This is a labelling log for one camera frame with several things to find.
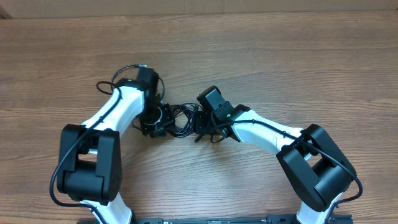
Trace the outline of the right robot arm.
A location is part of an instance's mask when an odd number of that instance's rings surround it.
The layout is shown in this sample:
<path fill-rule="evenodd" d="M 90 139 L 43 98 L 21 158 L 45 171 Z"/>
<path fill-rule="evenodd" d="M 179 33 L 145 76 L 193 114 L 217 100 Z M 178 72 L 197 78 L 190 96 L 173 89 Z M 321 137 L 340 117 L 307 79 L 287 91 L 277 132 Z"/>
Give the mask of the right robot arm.
<path fill-rule="evenodd" d="M 319 125 L 292 128 L 265 119 L 248 106 L 232 106 L 217 86 L 198 95 L 199 136 L 219 135 L 250 143 L 276 156 L 294 192 L 301 200 L 295 214 L 268 215 L 264 223 L 352 223 L 351 215 L 337 215 L 339 204 L 353 200 L 341 196 L 358 181 L 355 168 Z"/>

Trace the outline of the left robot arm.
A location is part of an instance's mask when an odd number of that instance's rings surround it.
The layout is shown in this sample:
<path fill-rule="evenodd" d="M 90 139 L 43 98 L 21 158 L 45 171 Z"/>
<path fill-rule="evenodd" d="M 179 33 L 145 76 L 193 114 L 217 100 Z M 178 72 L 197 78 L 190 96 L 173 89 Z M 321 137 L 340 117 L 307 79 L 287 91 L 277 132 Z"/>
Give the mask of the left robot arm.
<path fill-rule="evenodd" d="M 90 119 L 62 129 L 58 165 L 50 180 L 50 197 L 62 207 L 85 207 L 97 223 L 136 223 L 123 201 L 120 138 L 139 121 L 145 136 L 164 137 L 175 128 L 171 106 L 157 91 L 162 79 L 143 65 L 135 79 L 111 80 L 109 100 Z"/>

